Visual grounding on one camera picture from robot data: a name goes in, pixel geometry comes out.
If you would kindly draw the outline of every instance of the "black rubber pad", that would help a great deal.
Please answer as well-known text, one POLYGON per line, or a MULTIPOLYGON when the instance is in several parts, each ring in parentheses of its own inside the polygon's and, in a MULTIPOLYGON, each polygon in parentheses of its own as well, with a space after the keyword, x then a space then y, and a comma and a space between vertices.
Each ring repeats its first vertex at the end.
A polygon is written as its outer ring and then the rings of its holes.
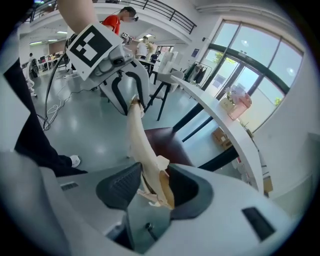
POLYGON ((169 164, 168 170, 175 206, 170 213, 170 219, 185 220, 199 216, 213 200, 211 184, 175 164, 169 164))
POLYGON ((109 208, 126 210, 141 182, 142 165, 132 166, 103 179, 96 186, 98 198, 109 208))

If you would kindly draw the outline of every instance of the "epoxy floor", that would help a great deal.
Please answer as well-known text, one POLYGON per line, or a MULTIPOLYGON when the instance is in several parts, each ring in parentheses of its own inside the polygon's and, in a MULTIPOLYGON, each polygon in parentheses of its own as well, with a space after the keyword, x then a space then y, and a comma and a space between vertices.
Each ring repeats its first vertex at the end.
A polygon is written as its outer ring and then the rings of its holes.
MULTIPOLYGON (((59 106, 60 99, 67 99, 71 92, 83 89, 83 81, 77 73, 63 78, 65 74, 66 71, 62 70, 55 75, 56 79, 48 97, 48 109, 53 105, 59 106)), ((33 80, 38 99, 32 99, 37 113, 43 117, 49 78, 50 75, 46 73, 33 80)), ((144 115, 142 123, 145 130, 172 127, 196 105, 196 101, 187 93, 177 89, 174 93, 169 93, 161 119, 157 121, 161 103, 160 99, 155 99, 144 115)), ((209 115, 202 111, 177 133, 178 136, 182 140, 208 117, 209 115)), ((59 154, 79 155, 81 164, 78 168, 94 172, 134 162, 127 158, 126 127, 126 117, 108 103, 107 98, 101 97, 100 90, 82 91, 71 95, 45 134, 59 154)), ((214 144, 211 137, 211 133, 217 127, 216 122, 211 121, 184 143, 185 150, 195 166, 206 163, 223 151, 214 144)), ((231 164, 217 172, 239 178, 231 164)), ((135 250, 144 253, 154 243, 144 228, 145 224, 153 223, 154 233, 160 236, 169 226, 170 211, 164 207, 150 206, 148 200, 137 195, 132 200, 128 212, 135 250)))

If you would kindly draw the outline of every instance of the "dark red chair seat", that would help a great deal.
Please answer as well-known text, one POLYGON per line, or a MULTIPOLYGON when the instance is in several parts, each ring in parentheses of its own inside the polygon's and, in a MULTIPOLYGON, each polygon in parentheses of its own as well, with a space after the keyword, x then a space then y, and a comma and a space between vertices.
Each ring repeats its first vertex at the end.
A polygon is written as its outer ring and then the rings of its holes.
POLYGON ((184 150, 183 142, 178 139, 172 127, 150 129, 144 132, 157 156, 161 155, 169 159, 172 164, 193 166, 184 150))

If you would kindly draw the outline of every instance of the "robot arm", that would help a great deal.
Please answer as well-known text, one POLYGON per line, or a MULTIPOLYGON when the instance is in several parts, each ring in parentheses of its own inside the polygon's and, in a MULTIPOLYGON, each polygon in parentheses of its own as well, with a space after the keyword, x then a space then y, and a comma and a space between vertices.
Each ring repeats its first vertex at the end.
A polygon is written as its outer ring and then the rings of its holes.
POLYGON ((100 85, 116 109, 127 115, 134 95, 138 95, 143 108, 147 106, 149 76, 122 43, 120 37, 97 22, 88 25, 76 37, 66 54, 86 87, 100 85))

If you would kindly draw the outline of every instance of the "black railing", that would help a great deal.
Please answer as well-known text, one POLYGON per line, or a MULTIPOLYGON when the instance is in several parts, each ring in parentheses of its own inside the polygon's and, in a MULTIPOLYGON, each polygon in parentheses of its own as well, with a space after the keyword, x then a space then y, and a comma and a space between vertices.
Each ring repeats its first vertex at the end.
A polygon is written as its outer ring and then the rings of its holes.
MULTIPOLYGON (((184 16, 181 12, 173 9, 169 5, 158 0, 93 0, 94 3, 119 4, 139 8, 143 10, 150 10, 165 17, 170 22, 173 22, 189 34, 192 33, 197 26, 189 18, 184 16)), ((51 13, 58 9, 57 0, 44 0, 34 5, 33 12, 26 22, 33 22, 34 20, 51 13)))

